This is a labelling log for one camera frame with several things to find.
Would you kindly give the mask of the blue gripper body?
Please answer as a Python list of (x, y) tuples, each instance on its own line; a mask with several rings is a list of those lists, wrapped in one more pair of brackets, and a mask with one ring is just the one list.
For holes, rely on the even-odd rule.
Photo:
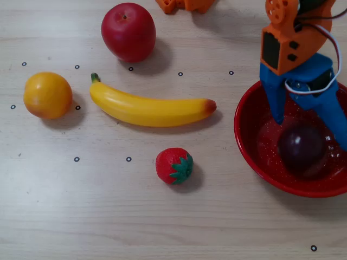
[(330, 58), (319, 53), (282, 75), (276, 75), (261, 64), (260, 80), (264, 88), (271, 91), (336, 92), (338, 83), (332, 65)]

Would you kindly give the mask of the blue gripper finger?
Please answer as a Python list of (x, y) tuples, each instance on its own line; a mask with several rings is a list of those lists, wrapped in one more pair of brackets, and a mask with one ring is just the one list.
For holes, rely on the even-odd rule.
[(284, 81), (261, 81), (261, 83), (265, 90), (273, 119), (278, 125), (281, 125), (284, 121), (286, 103), (286, 89), (284, 87)]
[(337, 99), (339, 85), (334, 82), (319, 96), (290, 94), (301, 109), (314, 110), (333, 134), (341, 149), (346, 151), (346, 116)]

